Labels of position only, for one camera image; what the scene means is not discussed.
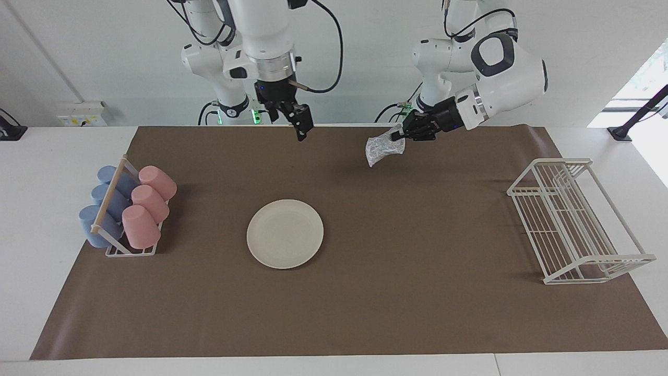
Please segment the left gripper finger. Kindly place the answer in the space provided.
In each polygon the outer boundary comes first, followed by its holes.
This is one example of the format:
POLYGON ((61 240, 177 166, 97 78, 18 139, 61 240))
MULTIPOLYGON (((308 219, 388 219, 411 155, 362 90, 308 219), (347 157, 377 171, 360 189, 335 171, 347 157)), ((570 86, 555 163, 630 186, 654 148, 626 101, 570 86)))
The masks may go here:
POLYGON ((435 129, 434 117, 428 112, 411 110, 402 122, 403 132, 433 132, 435 129))
POLYGON ((396 142, 400 139, 410 139, 415 142, 433 141, 435 140, 435 129, 431 126, 420 127, 399 127, 398 131, 394 131, 390 135, 390 139, 396 142))

